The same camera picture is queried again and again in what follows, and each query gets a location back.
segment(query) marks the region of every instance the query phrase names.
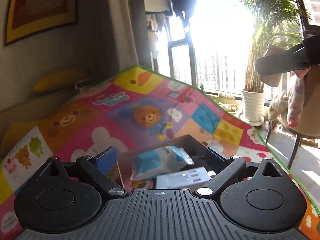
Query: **chair leg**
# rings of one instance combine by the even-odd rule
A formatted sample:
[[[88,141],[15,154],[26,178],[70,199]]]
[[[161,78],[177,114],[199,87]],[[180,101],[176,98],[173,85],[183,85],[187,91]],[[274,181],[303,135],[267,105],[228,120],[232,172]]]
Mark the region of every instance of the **chair leg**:
[[[269,128],[268,128],[268,133],[267,133],[267,137],[266,137],[266,143],[268,142],[268,140],[270,138],[272,127],[273,127],[274,124],[275,124],[275,121],[272,121],[272,122],[269,121]]]
[[[296,136],[296,141],[294,143],[294,147],[293,147],[293,150],[292,150],[292,154],[291,154],[291,157],[290,157],[290,160],[289,160],[288,169],[290,169],[291,166],[292,166],[293,160],[296,157],[296,154],[297,154],[298,148],[299,148],[299,146],[301,144],[301,141],[302,141],[302,136],[297,135]]]

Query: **metal screw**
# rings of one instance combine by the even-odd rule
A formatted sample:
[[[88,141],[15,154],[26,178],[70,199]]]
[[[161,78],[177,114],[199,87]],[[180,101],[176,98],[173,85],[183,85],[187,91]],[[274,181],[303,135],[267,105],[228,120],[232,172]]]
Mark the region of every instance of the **metal screw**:
[[[125,193],[123,188],[114,187],[111,190],[109,190],[109,193],[113,196],[121,196]]]
[[[202,196],[209,196],[213,193],[213,190],[208,187],[201,187],[197,189],[197,193]]]

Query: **cartoon frog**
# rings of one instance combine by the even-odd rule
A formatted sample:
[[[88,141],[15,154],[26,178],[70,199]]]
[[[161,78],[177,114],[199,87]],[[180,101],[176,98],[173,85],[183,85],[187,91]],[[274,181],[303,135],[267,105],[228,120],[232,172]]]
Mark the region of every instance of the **cartoon frog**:
[[[37,158],[40,158],[40,155],[43,155],[41,141],[38,137],[31,137],[31,141],[29,142],[30,152],[32,152]]]

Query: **plastic bag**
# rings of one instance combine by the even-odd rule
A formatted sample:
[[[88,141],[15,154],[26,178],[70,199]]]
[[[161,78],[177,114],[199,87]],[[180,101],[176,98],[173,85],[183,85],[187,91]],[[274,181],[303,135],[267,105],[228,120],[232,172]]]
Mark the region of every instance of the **plastic bag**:
[[[194,162],[183,148],[165,146],[134,158],[131,180],[155,179],[158,175],[180,171]]]

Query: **yellow cushion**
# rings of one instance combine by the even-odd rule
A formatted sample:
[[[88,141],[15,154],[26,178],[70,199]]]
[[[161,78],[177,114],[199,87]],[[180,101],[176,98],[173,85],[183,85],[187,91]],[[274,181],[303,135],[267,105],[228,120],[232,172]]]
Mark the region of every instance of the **yellow cushion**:
[[[0,160],[3,159],[13,147],[15,147],[15,145],[39,123],[40,121],[11,123],[2,139]]]
[[[65,88],[74,88],[79,81],[88,79],[86,71],[80,69],[61,69],[41,78],[34,86],[34,92],[54,92]]]

